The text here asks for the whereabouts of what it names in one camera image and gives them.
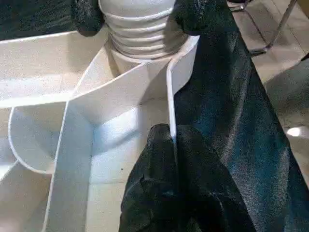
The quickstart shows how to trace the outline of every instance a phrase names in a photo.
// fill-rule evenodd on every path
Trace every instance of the white compartment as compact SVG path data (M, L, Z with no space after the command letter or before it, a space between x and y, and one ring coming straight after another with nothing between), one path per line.
M65 101L107 39L103 28L0 41L0 108Z
M65 102L13 108L9 141L16 159L29 170L53 174Z
M150 128L169 123L175 137L173 94L190 78L198 38L189 41L170 63L143 63L95 89L76 90L62 125L45 231L118 231L126 180Z
M39 232L44 218L35 213L46 209L44 199L50 178L26 169L18 161L0 181L0 231Z

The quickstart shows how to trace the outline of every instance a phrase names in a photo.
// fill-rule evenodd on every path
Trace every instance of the white cylinder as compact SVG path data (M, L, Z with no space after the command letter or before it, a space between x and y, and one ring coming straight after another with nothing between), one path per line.
M171 13L175 0L99 0L115 48L156 59L176 53L187 39Z

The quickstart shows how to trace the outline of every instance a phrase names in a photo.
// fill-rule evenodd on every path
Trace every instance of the black glove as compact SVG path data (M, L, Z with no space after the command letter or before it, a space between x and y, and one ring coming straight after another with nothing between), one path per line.
M228 170L192 127L177 128L179 186L169 126L154 126L126 184L120 232L254 232Z
M229 171L198 130L177 127L177 154L181 192L195 227L210 232L254 232Z
M178 211L174 145L169 126L151 128L126 184L120 232L171 232Z
M77 30L83 36L97 34L104 23L98 0L72 0L71 15Z
M173 16L184 33L210 36L212 32L236 29L230 17L223 17L225 14L230 14L226 0L176 0Z

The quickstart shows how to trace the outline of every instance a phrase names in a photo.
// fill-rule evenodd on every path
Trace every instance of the dark cloth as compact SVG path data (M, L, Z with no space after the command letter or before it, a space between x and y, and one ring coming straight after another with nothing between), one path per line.
M168 125L150 130L126 184L119 231L254 232L241 195L215 151L196 129L177 129L179 169Z
M0 0L0 40L70 30L71 0Z
M175 96L176 122L217 151L258 232L307 232L308 188L231 12L224 0L216 6L207 24L186 24L201 37L191 79Z

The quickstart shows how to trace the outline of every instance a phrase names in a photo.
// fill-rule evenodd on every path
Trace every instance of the tiled floor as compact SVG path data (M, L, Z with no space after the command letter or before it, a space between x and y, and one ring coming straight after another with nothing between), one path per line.
M261 48L266 45L250 20L250 16L266 40L269 41L289 2L290 0L254 0L248 5L247 13L233 13L249 49ZM309 19L296 5L271 50L266 54L253 57L252 60L262 82L265 83L282 71L297 64L307 53L309 53ZM303 119L304 115L309 115L309 109L304 109L304 112L295 112L295 114L301 115ZM291 115L293 119L297 117L295 114ZM289 135L288 138L293 154L309 187L309 134L305 138Z

